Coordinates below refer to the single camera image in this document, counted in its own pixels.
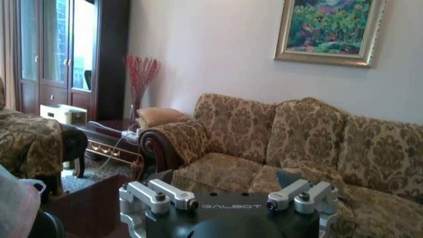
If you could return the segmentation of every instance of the framed painting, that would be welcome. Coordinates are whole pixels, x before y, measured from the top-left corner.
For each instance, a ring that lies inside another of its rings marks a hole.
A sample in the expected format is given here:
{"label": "framed painting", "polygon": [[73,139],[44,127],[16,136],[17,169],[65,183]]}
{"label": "framed painting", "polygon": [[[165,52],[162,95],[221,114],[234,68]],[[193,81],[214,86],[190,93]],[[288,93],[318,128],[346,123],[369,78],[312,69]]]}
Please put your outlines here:
{"label": "framed painting", "polygon": [[284,0],[276,60],[371,67],[387,0]]}

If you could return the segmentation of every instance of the white bag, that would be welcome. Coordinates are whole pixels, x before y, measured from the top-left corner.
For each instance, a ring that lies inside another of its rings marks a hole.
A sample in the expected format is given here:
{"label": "white bag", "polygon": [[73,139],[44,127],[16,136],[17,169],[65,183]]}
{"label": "white bag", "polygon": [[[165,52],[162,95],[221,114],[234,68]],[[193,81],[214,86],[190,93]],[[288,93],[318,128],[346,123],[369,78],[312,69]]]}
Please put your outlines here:
{"label": "white bag", "polygon": [[40,208],[40,192],[32,186],[38,180],[20,181],[0,165],[0,237],[25,238]]}

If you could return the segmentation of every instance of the carpet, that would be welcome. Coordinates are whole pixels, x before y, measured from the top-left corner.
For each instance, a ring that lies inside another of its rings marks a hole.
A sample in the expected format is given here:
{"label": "carpet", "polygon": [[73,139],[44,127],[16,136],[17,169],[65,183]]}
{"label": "carpet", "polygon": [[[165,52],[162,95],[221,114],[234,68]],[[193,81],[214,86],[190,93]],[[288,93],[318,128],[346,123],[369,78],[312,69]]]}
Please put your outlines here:
{"label": "carpet", "polygon": [[73,170],[64,170],[61,172],[61,184],[64,191],[73,193],[117,174],[125,175],[128,177],[132,176],[129,164],[113,159],[110,159],[106,164],[104,164],[105,161],[106,158],[97,161],[85,158],[85,171],[84,177],[81,178],[73,177]]}

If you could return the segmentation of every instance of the drawer handle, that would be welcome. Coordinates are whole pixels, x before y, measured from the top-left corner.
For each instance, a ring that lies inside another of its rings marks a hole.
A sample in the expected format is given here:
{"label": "drawer handle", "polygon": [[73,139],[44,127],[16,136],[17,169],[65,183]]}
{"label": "drawer handle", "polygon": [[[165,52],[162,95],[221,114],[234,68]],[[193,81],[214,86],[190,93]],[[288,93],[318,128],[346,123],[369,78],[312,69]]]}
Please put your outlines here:
{"label": "drawer handle", "polygon": [[101,152],[104,153],[104,154],[108,154],[108,153],[110,153],[110,149],[101,149]]}
{"label": "drawer handle", "polygon": [[93,144],[90,145],[90,148],[94,150],[94,151],[98,151],[101,149],[100,146],[93,146]]}
{"label": "drawer handle", "polygon": [[112,156],[118,157],[120,156],[120,151],[117,151],[116,153],[112,153]]}

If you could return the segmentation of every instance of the wooden cabinet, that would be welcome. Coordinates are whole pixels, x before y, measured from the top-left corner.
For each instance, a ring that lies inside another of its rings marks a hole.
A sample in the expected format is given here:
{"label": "wooden cabinet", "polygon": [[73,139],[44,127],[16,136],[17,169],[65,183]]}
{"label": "wooden cabinet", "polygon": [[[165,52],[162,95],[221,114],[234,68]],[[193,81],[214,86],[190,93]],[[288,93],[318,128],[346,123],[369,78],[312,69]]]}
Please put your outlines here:
{"label": "wooden cabinet", "polygon": [[89,120],[121,119],[129,0],[17,1],[18,109],[86,109]]}

